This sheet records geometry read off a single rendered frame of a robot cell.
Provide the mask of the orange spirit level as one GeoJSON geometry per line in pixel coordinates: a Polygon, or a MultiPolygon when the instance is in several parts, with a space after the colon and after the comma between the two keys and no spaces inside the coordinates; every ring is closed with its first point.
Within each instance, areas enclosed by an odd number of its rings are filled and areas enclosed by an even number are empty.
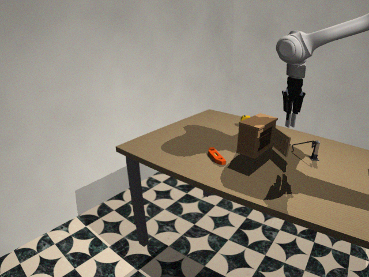
{"type": "Polygon", "coordinates": [[[227,164],[227,161],[220,155],[220,153],[214,148],[210,147],[208,151],[209,156],[218,164],[227,164]]]}

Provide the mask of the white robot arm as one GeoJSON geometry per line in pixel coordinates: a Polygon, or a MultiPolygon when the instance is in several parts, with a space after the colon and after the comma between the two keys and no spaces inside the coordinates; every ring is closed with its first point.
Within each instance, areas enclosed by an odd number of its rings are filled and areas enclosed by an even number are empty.
{"type": "Polygon", "coordinates": [[[278,40],[276,51],[280,59],[287,63],[287,75],[302,79],[305,78],[307,60],[316,48],[368,30],[369,13],[313,33],[291,31],[278,40]]]}

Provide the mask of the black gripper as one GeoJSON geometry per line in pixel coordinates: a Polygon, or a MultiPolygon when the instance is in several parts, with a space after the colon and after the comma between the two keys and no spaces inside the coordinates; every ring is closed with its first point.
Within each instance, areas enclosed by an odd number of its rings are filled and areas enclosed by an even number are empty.
{"type": "Polygon", "coordinates": [[[284,111],[287,113],[285,126],[288,128],[289,126],[292,126],[294,128],[296,115],[300,112],[303,98],[306,93],[302,91],[303,79],[296,79],[288,76],[287,84],[287,89],[285,91],[282,91],[284,111]]]}

